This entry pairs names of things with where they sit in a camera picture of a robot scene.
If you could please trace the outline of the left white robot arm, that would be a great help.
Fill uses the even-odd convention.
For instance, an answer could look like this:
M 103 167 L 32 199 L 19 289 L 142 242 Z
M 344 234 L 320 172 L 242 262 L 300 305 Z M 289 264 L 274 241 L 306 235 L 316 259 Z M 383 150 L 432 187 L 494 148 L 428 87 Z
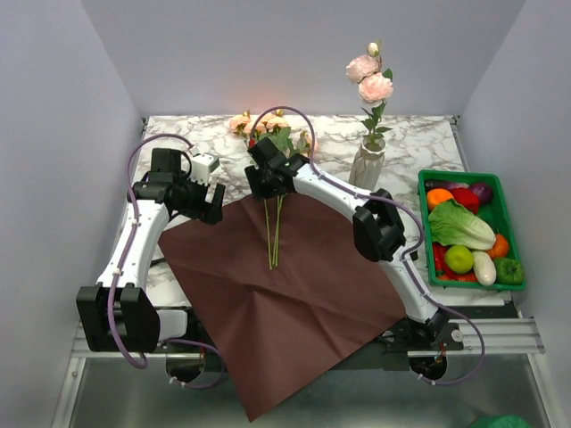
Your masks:
M 198 332 L 184 309 L 157 309 L 145 288 L 162 231 L 175 214 L 214 225 L 222 219 L 225 187 L 210 175 L 219 166 L 209 153 L 187 155 L 155 148 L 151 167 L 128 189 L 126 225 L 103 273 L 79 289 L 76 304 L 88 348 L 106 352 L 147 353 L 165 340 L 179 352 L 190 351 Z

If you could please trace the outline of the black ribbon gold lettering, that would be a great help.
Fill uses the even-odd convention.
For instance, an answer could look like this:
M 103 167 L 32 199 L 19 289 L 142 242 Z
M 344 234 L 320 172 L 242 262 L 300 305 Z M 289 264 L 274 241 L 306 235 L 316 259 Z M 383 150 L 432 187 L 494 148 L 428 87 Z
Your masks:
M 412 259 L 413 261 L 416 261 L 416 260 L 418 259 L 418 252 L 417 252 L 417 251 L 413 251 L 413 252 L 410 254 L 410 257 L 411 257 L 411 259 Z M 159 265 L 159 264 L 161 264 L 161 263 L 164 263 L 165 261 L 166 261 L 165 258 L 153 259 L 153 260 L 151 261 L 151 263 L 150 263 L 150 267 L 151 267 L 151 268 L 152 268 L 152 267 L 155 267 L 155 266 L 157 266 L 157 265 Z

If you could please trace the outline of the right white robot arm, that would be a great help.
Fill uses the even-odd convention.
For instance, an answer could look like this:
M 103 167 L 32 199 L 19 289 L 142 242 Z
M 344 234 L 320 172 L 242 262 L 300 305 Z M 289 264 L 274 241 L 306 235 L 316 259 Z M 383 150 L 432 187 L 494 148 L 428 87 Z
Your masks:
M 289 193 L 310 197 L 352 222 L 354 246 L 389 278 L 410 323 L 409 338 L 423 350 L 443 338 L 449 317 L 439 308 L 413 265 L 415 250 L 405 248 L 404 225 L 396 203 L 385 190 L 365 193 L 331 176 L 296 153 L 287 158 L 267 137 L 249 145 L 255 165 L 244 170 L 252 195 L 267 200 Z

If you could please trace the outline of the pale pink flower stem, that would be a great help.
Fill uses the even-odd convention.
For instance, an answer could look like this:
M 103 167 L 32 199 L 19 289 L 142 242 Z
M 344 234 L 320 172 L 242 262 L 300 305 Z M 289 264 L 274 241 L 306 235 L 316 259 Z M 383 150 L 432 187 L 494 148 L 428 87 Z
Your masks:
M 385 133 L 391 128 L 382 124 L 388 99 L 393 95 L 393 72 L 384 68 L 382 41 L 368 43 L 366 52 L 352 59 L 345 67 L 345 75 L 357 87 L 366 117 L 360 123 L 366 129 L 364 146 L 372 152 L 385 148 Z

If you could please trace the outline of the dark red wrapping paper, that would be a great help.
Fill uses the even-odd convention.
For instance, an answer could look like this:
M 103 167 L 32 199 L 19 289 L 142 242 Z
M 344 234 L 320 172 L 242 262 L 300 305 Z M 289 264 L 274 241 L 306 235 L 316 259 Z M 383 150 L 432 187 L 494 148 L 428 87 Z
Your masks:
M 355 249 L 350 221 L 298 193 L 281 210 L 244 197 L 218 224 L 187 221 L 159 245 L 250 420 L 405 316 L 384 271 Z

